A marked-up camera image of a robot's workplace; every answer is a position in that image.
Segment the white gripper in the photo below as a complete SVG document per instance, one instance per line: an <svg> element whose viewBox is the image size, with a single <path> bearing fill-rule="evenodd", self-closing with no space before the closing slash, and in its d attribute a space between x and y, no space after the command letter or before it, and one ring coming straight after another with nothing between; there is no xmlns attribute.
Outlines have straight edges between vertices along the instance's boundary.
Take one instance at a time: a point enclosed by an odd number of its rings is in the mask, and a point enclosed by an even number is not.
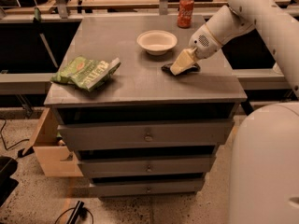
<svg viewBox="0 0 299 224"><path fill-rule="evenodd" d="M179 54L171 71L175 74L188 69L198 60L211 57L230 40L253 29L251 23L237 16L229 7L223 6L191 36L189 48Z"/></svg>

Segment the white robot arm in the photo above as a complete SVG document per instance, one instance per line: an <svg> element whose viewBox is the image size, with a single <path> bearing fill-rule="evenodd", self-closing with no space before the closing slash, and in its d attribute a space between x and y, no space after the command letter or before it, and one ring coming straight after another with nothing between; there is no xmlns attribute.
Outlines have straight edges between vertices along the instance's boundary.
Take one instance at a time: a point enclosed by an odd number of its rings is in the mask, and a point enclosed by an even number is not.
<svg viewBox="0 0 299 224"><path fill-rule="evenodd" d="M256 30L275 65L236 71L250 89L299 96L299 21L274 0L227 0L171 66L174 75ZM299 103L267 105L239 125L232 149L228 224L299 224Z"/></svg>

